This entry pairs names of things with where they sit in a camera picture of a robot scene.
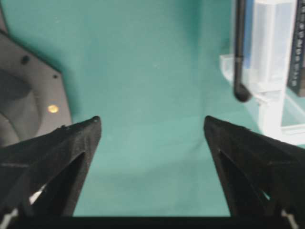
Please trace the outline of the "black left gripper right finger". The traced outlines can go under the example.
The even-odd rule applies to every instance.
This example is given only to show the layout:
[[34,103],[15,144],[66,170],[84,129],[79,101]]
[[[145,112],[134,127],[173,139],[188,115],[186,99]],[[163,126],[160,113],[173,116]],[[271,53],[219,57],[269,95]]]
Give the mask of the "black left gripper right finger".
[[207,116],[208,143],[232,216],[305,215],[305,151]]

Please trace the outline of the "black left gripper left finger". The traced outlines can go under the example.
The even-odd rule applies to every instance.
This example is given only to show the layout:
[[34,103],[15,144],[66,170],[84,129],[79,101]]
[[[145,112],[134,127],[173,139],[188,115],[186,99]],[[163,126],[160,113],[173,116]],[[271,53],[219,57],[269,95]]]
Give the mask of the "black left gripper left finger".
[[0,212],[71,216],[102,136],[98,116],[0,150]]

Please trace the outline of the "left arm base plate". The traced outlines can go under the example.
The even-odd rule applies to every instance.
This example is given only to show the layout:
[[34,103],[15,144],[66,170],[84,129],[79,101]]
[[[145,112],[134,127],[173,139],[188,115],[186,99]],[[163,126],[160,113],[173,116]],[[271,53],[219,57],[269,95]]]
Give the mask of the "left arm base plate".
[[0,146],[45,135],[72,117],[62,73],[19,42],[0,14]]

